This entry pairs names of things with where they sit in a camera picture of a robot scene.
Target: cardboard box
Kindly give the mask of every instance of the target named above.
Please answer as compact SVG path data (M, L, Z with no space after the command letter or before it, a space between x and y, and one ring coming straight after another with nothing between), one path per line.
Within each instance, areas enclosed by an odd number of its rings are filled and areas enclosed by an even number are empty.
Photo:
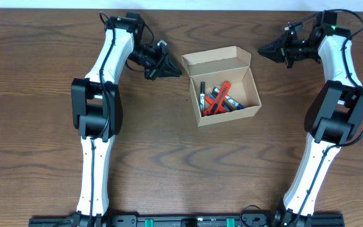
M185 54L181 57L183 67L190 76L190 95L195 118L199 126L252 117L262 106L255 81L250 70L251 54L239 47L225 47L215 50ZM246 108L228 113L202 117L199 107L200 84L205 82L205 94L224 81L231 82L228 95Z

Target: pen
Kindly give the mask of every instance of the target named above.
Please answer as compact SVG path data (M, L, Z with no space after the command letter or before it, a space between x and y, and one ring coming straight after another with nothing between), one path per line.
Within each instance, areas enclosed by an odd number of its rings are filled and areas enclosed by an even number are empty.
M217 95L219 93L219 88L217 87L214 87L214 89L212 90L215 95ZM238 101L234 100L232 97L230 97L229 95L226 95L225 96L225 99L233 106L235 106L238 110L241 110L241 109L244 109L245 107L238 103Z
M201 89L200 89L201 116L204 116L204 99L205 99L205 82L201 82Z

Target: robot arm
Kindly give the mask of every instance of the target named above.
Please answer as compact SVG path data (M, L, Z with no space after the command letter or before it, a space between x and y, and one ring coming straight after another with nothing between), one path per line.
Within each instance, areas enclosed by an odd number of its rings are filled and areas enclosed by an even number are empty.
M321 60L326 82L306 114L305 152L294 182L283 198L283 208L277 211L282 215L275 218L274 226L310 226L314 202L328 167L340 146L354 137L363 119L363 88L352 62L350 40L342 52L350 31L336 26L336 12L323 11L314 15L309 38L298 40L296 32L302 28L302 22L289 23L283 36L258 51L275 62L285 62L288 68L294 61ZM344 105L348 111L336 110L337 105Z
M145 24L139 15L127 13L125 18L110 19L115 25L115 32L108 28L106 21L106 39L95 65L85 79L75 79L71 86L74 126L79 129L83 149L82 189L76 210L84 216L101 217L108 209L110 151L122 124L122 107L117 85L126 60L130 59L144 66L146 79L180 76L182 73L169 58L164 41L158 42L155 47L140 44ZM113 34L115 43L110 49ZM100 81L100 69L105 58L107 61L103 68L103 81ZM104 95L103 84L108 97ZM87 99L93 98L103 99L102 105L87 102ZM106 98L110 101L110 111ZM94 138L103 129L107 117L110 126L101 137Z

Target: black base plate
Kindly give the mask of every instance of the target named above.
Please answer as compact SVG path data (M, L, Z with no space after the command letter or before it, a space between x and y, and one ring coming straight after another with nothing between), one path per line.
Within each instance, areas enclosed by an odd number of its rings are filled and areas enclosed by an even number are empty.
M253 211L242 215L242 219L249 226L269 226L270 213L266 211ZM68 218L33 218L29 220L28 227L54 227L71 226L72 217ZM86 222L79 227L86 227ZM242 226L239 215L191 215L191 216L135 216L121 215L103 217L102 227L245 227ZM312 227L344 227L342 214L314 214Z

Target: brown table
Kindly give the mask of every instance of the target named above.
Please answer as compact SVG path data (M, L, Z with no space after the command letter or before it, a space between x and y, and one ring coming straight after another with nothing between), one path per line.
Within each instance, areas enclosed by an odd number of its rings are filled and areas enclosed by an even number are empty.
M110 209L271 209L296 174L305 147L304 116L324 76L312 60L286 69L256 51L279 37L288 20L310 13L138 12L156 39L169 43L179 65L182 54L201 50L237 45L251 52L263 107L252 118L198 128L186 73L152 82L124 69L124 122L110 159ZM342 25L354 32L359 23L344 18ZM103 39L98 10L0 9L0 226L27 226L32 216L75 211L83 161L70 85L89 72ZM363 83L363 32L354 38L352 54ZM341 211L347 226L363 226L363 140L338 154L316 210Z

